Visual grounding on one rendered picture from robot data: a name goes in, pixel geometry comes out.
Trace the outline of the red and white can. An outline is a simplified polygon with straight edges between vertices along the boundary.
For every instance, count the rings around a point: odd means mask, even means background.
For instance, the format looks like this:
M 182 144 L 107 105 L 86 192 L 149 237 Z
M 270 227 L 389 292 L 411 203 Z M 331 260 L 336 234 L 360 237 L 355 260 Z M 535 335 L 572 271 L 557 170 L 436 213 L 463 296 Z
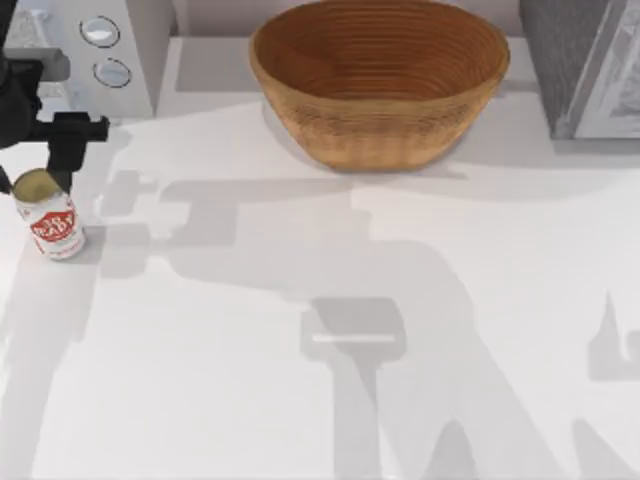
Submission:
M 85 246 L 86 236 L 75 204 L 47 170 L 36 168 L 21 174 L 12 185 L 11 195 L 43 256 L 62 261 Z

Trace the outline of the round microwave knob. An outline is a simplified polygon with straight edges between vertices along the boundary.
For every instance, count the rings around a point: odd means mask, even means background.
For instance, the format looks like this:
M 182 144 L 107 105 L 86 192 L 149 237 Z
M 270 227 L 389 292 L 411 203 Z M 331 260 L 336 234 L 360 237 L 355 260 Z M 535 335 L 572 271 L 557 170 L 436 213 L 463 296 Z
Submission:
M 120 60 L 108 58 L 93 65 L 94 78 L 112 89 L 126 87 L 132 80 L 131 70 Z
M 97 48 L 111 48 L 120 40 L 120 29 L 110 18 L 96 16 L 82 20 L 79 24 L 82 38 Z

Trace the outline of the pale microwave oven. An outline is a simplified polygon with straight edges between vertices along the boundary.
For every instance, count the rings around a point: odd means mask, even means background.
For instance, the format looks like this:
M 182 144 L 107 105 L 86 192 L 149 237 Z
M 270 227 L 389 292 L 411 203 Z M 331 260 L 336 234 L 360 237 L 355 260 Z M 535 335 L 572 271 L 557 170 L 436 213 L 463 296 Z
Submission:
M 118 25 L 121 36 L 113 47 L 97 48 L 82 38 L 80 22 L 96 16 Z M 42 117 L 86 111 L 120 123 L 154 116 L 175 23 L 172 0 L 18 0 L 6 47 L 59 48 L 69 58 L 67 80 L 40 84 Z M 108 88 L 94 78 L 93 65 L 108 58 L 131 70 L 126 87 Z

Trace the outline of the brown woven basket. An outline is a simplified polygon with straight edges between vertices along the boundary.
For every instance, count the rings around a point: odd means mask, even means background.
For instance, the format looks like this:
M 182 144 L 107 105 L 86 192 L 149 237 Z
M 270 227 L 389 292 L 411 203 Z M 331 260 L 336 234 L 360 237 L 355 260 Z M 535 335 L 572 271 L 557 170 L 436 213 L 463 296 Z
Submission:
M 338 171 L 422 168 L 498 91 L 503 31 L 438 0 L 313 0 L 251 35 L 251 70 L 276 118 Z

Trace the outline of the grey cabinet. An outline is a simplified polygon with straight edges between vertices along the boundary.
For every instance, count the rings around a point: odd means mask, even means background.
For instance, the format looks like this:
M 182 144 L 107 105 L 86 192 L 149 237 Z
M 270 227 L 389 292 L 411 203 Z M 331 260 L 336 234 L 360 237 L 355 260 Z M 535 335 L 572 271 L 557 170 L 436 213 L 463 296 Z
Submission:
M 555 140 L 640 140 L 640 0 L 519 0 Z

